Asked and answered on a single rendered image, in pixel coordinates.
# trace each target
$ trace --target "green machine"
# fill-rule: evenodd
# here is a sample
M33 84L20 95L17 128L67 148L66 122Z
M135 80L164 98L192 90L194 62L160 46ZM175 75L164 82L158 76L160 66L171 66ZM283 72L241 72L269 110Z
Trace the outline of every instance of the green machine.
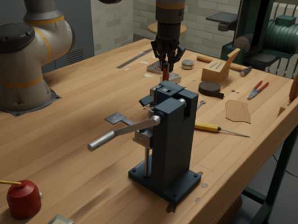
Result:
M223 46L221 59L227 60L235 48L241 51L234 63L266 67L280 59L298 53L296 17L279 16L270 20L274 0L241 0L238 15L220 12L207 20L219 23L218 30L234 30L233 42Z

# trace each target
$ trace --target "pliers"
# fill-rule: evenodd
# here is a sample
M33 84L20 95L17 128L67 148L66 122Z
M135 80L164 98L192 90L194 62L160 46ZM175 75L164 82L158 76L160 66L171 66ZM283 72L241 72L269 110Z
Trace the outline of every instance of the pliers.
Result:
M254 98L258 93L260 93L264 88L267 87L267 85L269 85L269 82L267 82L266 84L264 84L261 89L259 90L256 90L261 84L262 84L263 81L260 81L258 83L258 85L256 85L256 87L250 92L249 96L248 96L248 100L251 100L252 98Z

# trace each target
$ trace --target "concrete floor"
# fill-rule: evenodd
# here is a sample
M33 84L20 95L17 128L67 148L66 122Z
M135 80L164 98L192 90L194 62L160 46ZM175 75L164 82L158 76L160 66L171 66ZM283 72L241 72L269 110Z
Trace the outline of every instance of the concrete floor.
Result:
M279 158L281 147L274 153ZM266 195L276 168L276 160L272 156L260 172L250 182L249 187ZM285 173L274 204L269 224L298 224L298 141L296 141L287 170L295 175ZM250 198L241 195L242 207L229 224L248 224L261 205Z

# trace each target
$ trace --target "cabinet vent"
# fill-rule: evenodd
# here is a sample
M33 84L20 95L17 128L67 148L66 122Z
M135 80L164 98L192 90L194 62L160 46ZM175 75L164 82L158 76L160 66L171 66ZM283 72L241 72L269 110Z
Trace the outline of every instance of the cabinet vent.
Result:
M71 53L68 53L66 56L67 56L67 63L69 65L84 60L83 49L79 49L77 51L73 51Z

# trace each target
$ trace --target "green metal table leg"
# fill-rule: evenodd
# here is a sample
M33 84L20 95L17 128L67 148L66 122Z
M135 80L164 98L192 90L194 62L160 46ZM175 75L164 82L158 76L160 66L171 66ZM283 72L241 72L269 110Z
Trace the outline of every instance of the green metal table leg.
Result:
M258 193L257 191L247 187L243 191L243 194L251 198L252 200L262 204L255 217L252 219L250 224L261 224L268 223L276 196L278 194L279 187L281 186L283 176L285 174L288 161L290 160L296 139L298 135L298 126L291 132L291 134L286 138L283 146L281 155L279 156L276 169L270 184L270 188L265 198L264 195Z

